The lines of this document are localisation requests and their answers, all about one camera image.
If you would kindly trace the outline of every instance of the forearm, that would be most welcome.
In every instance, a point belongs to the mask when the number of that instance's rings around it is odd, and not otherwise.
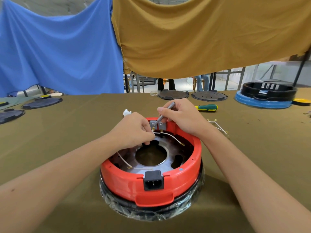
[[[311,232],[311,213],[208,125],[208,132],[198,136],[227,178],[255,231]]]
[[[1,232],[33,231],[117,148],[106,135],[0,186]]]

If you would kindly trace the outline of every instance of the ceiling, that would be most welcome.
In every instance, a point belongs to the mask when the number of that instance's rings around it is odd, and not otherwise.
[[[44,16],[74,15],[85,9],[94,0],[11,0]],[[187,0],[150,0],[162,5],[176,5]]]

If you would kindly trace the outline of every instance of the white crumpled tissue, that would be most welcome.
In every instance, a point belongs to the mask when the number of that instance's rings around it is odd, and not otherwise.
[[[123,112],[123,116],[125,117],[126,115],[129,115],[129,114],[131,114],[132,113],[132,111],[128,111],[127,109],[126,110],[124,110],[124,112]]]

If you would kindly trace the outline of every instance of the black pants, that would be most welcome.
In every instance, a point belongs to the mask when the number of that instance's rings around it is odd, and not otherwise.
[[[158,78],[158,90],[163,91],[164,90],[164,84],[163,84],[163,79],[162,78]],[[176,90],[175,89],[175,83],[174,83],[174,79],[169,79],[169,90]]]

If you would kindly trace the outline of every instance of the red plastic housing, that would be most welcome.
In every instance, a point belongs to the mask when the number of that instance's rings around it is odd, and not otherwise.
[[[148,121],[158,118],[147,118]],[[168,121],[166,131],[178,134],[187,139],[194,150],[191,157],[179,168],[162,173],[164,189],[144,190],[143,174],[125,172],[113,165],[108,159],[102,163],[100,170],[106,186],[115,195],[133,201],[139,207],[157,207],[173,202],[174,198],[186,192],[196,181],[201,164],[201,141],[185,133],[175,122]]]

